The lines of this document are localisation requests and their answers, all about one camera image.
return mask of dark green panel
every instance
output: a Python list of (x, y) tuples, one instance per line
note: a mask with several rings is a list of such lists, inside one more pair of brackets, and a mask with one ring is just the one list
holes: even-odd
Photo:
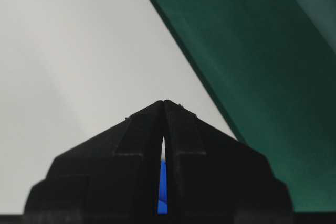
[(238, 139), (288, 185), (295, 210), (336, 210), (336, 55), (297, 2), (151, 1)]

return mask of blue object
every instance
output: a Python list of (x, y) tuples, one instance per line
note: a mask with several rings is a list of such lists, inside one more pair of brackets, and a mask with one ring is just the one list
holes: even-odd
[(164, 161), (161, 161), (161, 169), (160, 169), (158, 213), (159, 214), (168, 213), (168, 208), (167, 208), (167, 175), (166, 175), (166, 163)]

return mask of green surface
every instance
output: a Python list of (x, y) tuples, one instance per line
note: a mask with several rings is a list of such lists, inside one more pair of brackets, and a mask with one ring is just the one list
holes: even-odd
[(237, 138), (288, 185), (295, 210), (335, 211), (336, 55), (297, 2), (151, 1)]

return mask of black plastic object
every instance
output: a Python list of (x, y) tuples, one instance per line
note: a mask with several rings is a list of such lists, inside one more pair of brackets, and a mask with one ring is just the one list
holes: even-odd
[[(163, 137), (168, 213), (158, 215)], [(56, 157), (46, 179), (31, 189), (22, 218), (6, 218), (26, 224), (290, 224), (310, 216), (314, 223), (334, 220), (333, 214), (294, 215), (286, 186), (263, 155), (166, 100)]]

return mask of white background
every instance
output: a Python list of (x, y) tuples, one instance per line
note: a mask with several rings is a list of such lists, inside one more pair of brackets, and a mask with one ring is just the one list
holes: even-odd
[(0, 0), (0, 214), (56, 155), (164, 99), (233, 136), (149, 0)]

